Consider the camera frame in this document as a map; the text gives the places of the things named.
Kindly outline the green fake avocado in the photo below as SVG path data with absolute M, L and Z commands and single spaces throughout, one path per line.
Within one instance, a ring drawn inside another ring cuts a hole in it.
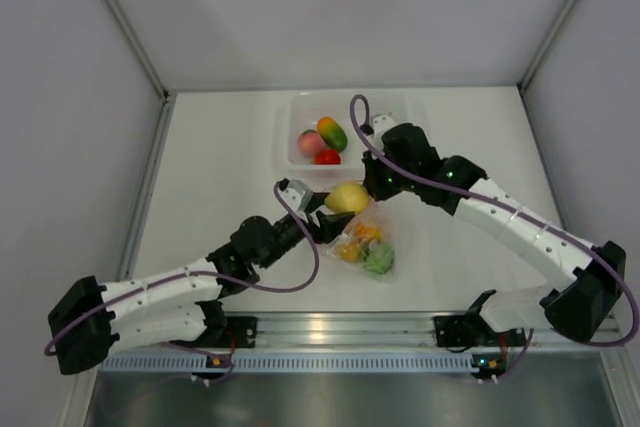
M 345 131 L 331 117 L 325 116 L 318 120 L 317 132 L 330 149 L 343 152 L 348 146 Z

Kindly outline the pale yellow fake pear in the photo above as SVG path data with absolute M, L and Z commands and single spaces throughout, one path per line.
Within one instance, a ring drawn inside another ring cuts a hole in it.
M 324 205 L 334 213 L 354 212 L 359 214 L 369 204 L 365 187 L 356 182 L 344 182 L 334 187 L 324 200 Z

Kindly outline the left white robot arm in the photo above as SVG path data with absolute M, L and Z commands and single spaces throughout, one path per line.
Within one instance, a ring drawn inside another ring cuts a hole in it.
M 260 282 L 267 269 L 301 241 L 313 255 L 311 278 L 320 266 L 319 248 L 333 242 L 355 211 L 333 212 L 326 194 L 276 187 L 284 217 L 245 219 L 229 241 L 196 261 L 142 279 L 101 283 L 93 276 L 75 281 L 47 317 L 51 338 L 44 348 L 63 375 L 98 366 L 117 353 L 152 344 L 198 349 L 219 344 L 227 319 L 224 298 L 246 290 L 292 294 L 310 286 L 271 287 Z

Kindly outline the red fake apple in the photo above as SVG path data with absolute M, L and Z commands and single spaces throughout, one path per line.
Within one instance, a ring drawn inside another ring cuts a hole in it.
M 322 150 L 312 160 L 313 165 L 340 165 L 341 163 L 340 153 L 334 149 Z

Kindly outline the clear zip top bag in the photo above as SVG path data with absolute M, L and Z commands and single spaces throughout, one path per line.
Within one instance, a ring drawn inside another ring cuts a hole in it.
M 341 233 L 325 248 L 325 256 L 375 279 L 394 273 L 391 223 L 379 204 L 355 181 L 326 189 L 323 212 L 354 213 Z

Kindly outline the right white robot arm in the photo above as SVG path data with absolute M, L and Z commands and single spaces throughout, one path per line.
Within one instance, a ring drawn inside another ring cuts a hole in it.
M 367 148 L 364 186 L 375 200 L 412 193 L 484 231 L 544 278 L 536 287 L 483 292 L 464 315 L 471 339 L 488 344 L 507 331 L 551 328 L 592 343 L 623 293 L 621 246 L 593 244 L 538 216 L 467 158 L 440 157 L 418 126 L 379 116 L 356 132 Z

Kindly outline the pink fake peach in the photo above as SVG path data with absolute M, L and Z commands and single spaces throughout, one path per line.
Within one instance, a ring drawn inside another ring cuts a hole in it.
M 317 131 L 309 129 L 300 134 L 297 147 L 303 156 L 313 157 L 325 148 L 325 142 Z

